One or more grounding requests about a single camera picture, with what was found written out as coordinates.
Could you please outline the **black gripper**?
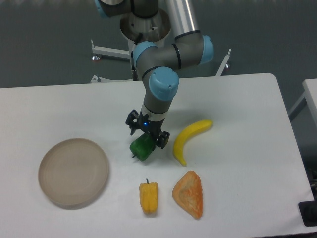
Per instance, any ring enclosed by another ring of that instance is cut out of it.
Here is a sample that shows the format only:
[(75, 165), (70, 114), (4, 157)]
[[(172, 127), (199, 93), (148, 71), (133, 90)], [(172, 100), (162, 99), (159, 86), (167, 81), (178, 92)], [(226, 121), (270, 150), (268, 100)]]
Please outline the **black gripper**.
[(163, 149), (169, 140), (170, 133), (162, 131), (161, 126), (165, 119), (165, 113), (155, 114), (148, 111), (140, 111), (140, 115), (136, 110), (132, 110), (126, 119), (125, 124), (129, 126), (130, 135), (133, 135), (136, 130), (141, 129), (144, 133), (150, 136), (153, 140), (154, 148)]

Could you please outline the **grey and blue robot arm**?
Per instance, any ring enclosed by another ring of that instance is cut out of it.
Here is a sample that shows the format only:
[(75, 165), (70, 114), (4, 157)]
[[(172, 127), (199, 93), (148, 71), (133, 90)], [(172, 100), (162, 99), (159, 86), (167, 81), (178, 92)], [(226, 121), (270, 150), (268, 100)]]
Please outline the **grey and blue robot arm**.
[(166, 10), (157, 0), (97, 0), (102, 17), (120, 16), (128, 40), (133, 80), (146, 90), (142, 108), (129, 113), (131, 132), (141, 130), (163, 148), (169, 133), (161, 130), (179, 85), (177, 70), (202, 65), (214, 56), (213, 43), (203, 35), (190, 0), (168, 0)]

